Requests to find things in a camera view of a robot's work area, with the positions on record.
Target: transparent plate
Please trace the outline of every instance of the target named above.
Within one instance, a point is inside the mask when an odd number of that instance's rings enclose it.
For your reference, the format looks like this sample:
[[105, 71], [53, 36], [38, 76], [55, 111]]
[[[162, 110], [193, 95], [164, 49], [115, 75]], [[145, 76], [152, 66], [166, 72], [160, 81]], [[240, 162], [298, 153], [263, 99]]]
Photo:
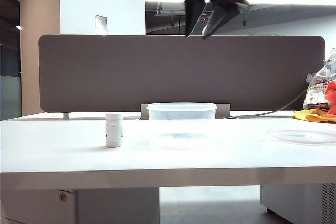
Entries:
[[333, 132], [318, 132], [309, 130], [269, 130], [268, 138], [291, 144], [329, 145], [336, 144], [336, 134]]

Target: white pill bottle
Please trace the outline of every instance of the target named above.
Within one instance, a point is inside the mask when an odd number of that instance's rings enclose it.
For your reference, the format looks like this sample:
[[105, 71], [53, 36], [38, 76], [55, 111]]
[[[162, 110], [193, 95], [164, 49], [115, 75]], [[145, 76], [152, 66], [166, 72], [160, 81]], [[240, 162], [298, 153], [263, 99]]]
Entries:
[[122, 114], [106, 114], [105, 144], [108, 148], [120, 147], [122, 145]]

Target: cable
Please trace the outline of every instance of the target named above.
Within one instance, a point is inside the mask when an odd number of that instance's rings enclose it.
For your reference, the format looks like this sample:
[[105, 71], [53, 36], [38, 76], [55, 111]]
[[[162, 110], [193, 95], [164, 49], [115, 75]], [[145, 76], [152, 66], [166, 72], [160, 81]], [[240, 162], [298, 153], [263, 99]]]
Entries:
[[287, 108], [289, 105], [293, 104], [296, 100], [298, 100], [304, 93], [306, 93], [307, 89], [303, 90], [297, 97], [294, 98], [294, 100], [292, 100], [291, 102], [287, 103], [285, 106], [271, 111], [271, 112], [265, 112], [265, 113], [261, 113], [261, 114], [254, 114], [254, 115], [238, 115], [238, 116], [229, 116], [227, 118], [222, 118], [222, 119], [237, 119], [237, 118], [255, 118], [257, 116], [261, 116], [261, 115], [269, 115], [269, 114], [273, 114], [275, 112], [278, 112], [280, 110], [283, 110], [285, 108]]

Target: ventilation grille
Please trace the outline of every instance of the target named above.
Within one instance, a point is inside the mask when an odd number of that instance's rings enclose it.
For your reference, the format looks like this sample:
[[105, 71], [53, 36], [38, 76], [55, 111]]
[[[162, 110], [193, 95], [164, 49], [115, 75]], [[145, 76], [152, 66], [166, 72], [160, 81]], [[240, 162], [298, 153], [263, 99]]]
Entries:
[[335, 224], [335, 184], [322, 184], [322, 224]]

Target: tabletop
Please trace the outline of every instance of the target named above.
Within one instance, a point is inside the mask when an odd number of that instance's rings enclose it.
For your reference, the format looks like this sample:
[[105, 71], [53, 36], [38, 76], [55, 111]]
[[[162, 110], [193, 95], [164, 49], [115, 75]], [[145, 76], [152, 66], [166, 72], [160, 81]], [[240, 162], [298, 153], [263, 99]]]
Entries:
[[335, 132], [288, 116], [124, 120], [105, 147], [105, 120], [36, 117], [1, 123], [2, 189], [261, 185], [336, 181], [336, 147], [267, 137], [272, 129]]

